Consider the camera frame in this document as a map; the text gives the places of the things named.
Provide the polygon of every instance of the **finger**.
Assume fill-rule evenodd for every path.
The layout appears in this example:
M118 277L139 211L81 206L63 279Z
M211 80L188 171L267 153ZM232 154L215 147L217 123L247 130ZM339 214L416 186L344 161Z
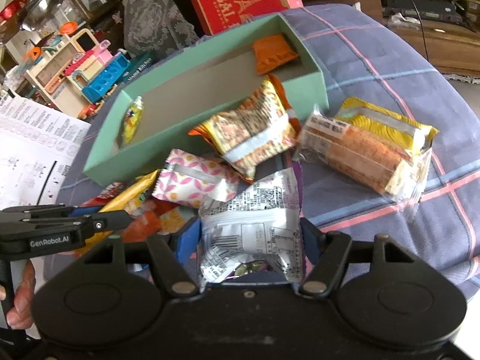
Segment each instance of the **finger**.
M22 283L20 287L18 287L13 301L15 307L7 313L7 323L12 328L23 329L18 326L24 326L30 323L30 320L32 319L30 304L33 295L33 291L28 288L26 283Z
M27 285L28 288L35 290L35 268L30 260L27 261L25 269L23 269L22 281Z
M31 285L32 282L30 284L27 282L22 282L18 287L17 293L15 294L13 305L19 314L21 314L27 307L30 307L35 289L35 285Z
M23 330L33 325L33 318L30 308L27 307L23 312L19 313L16 309L11 309L7 313L7 323L12 329Z

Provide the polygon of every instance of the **pink toy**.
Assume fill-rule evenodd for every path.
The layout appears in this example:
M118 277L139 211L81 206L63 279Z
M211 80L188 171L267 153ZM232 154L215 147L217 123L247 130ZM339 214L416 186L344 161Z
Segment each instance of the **pink toy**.
M239 181L239 174L227 166L173 149L152 196L198 208L207 197L221 202L232 199Z
M113 58L112 54L108 50L109 46L110 41L105 39L93 49L93 54L103 66L105 66Z

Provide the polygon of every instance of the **open cardboard box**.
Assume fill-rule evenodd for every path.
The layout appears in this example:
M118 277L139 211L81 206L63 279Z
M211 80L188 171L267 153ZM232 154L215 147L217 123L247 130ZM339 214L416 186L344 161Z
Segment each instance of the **open cardboard box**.
M235 109L259 87L251 45L279 33L300 55L273 72L299 119L306 119L314 104L328 108L320 67L281 15L267 16L186 49L121 91L83 172L107 185L161 167L174 148L195 155L211 151L187 132L217 112ZM123 144L123 118L137 96L143 99L143 118L132 141Z

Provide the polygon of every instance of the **instruction manual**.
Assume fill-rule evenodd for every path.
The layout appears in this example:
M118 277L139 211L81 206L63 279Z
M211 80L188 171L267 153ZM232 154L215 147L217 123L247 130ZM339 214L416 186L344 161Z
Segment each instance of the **instruction manual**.
M0 210L54 204L90 124L20 96L0 99Z

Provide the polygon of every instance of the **plaid fabric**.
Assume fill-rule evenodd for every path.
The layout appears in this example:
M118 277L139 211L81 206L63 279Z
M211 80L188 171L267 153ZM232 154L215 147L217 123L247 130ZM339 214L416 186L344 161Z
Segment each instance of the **plaid fabric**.
M435 126L429 181L418 213L407 223L398 206L327 167L303 164L303 213L322 231L357 240L388 233L460 286L480 288L480 123L441 74L390 30L347 5L289 10L285 18L325 74L333 115L356 96ZM82 174L95 137L113 102L101 110L58 196L80 204L102 187ZM348 277L368 270L351 267Z

